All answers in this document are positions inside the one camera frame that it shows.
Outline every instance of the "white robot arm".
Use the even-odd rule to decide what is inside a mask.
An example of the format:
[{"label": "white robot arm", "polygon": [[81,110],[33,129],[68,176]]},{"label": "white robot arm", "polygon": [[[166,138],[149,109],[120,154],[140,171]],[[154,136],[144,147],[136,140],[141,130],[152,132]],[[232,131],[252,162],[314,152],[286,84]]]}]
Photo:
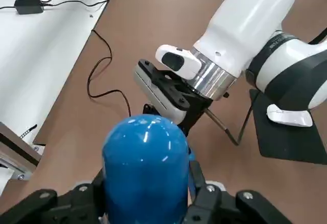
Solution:
[{"label": "white robot arm", "polygon": [[[225,0],[192,50],[162,45],[155,57],[207,100],[220,99],[245,72],[279,108],[314,108],[327,98],[327,41],[310,45],[281,31],[294,1]],[[185,119],[139,66],[135,76],[158,113],[177,124]]]}]

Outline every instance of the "blue bottle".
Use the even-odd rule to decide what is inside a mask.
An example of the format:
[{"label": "blue bottle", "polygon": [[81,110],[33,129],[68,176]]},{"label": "blue bottle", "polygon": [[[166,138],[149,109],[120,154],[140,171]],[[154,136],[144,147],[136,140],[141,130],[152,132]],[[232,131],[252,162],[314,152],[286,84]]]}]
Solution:
[{"label": "blue bottle", "polygon": [[110,224],[177,224],[188,204],[188,144],[166,118],[119,123],[102,150]]}]

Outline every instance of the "black mat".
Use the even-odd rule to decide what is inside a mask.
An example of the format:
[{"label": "black mat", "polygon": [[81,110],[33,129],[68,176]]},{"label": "black mat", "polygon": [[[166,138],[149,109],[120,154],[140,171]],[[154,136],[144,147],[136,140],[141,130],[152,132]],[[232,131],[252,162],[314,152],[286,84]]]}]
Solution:
[{"label": "black mat", "polygon": [[[257,90],[250,90],[251,100]],[[262,93],[253,105],[253,117],[260,154],[267,158],[327,165],[327,153],[315,123],[310,128],[277,124],[267,117],[272,102]]]}]

